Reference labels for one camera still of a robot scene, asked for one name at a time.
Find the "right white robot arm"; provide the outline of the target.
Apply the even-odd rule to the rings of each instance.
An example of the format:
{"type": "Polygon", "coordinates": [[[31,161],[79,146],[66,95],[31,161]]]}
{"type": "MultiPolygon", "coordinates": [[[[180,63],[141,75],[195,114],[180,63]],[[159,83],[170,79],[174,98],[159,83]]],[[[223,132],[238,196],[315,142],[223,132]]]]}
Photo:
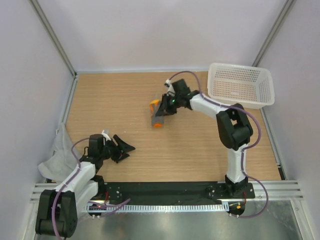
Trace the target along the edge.
{"type": "Polygon", "coordinates": [[[164,116],[177,113],[178,108],[187,108],[205,114],[216,120],[221,143],[227,148],[228,168],[225,175],[225,192],[237,198],[248,185],[245,174],[246,153],[253,128],[241,104],[224,105],[207,98],[199,90],[190,90],[184,79],[172,82],[166,80],[167,92],[161,99],[153,100],[149,106],[151,125],[160,128],[164,116]]]}

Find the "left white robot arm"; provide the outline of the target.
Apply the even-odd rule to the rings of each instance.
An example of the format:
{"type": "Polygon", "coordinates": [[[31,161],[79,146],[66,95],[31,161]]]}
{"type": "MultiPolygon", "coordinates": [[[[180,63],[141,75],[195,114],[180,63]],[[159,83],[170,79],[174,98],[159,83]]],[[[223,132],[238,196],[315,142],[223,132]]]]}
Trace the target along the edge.
{"type": "Polygon", "coordinates": [[[125,200],[116,205],[97,203],[107,190],[104,179],[98,175],[104,161],[115,163],[128,158],[135,147],[123,141],[118,135],[109,137],[106,133],[87,137],[88,146],[82,157],[76,157],[72,173],[54,189],[42,191],[38,201],[35,233],[55,236],[59,240],[70,238],[77,227],[78,219],[86,207],[116,211],[126,205],[125,200]]]}

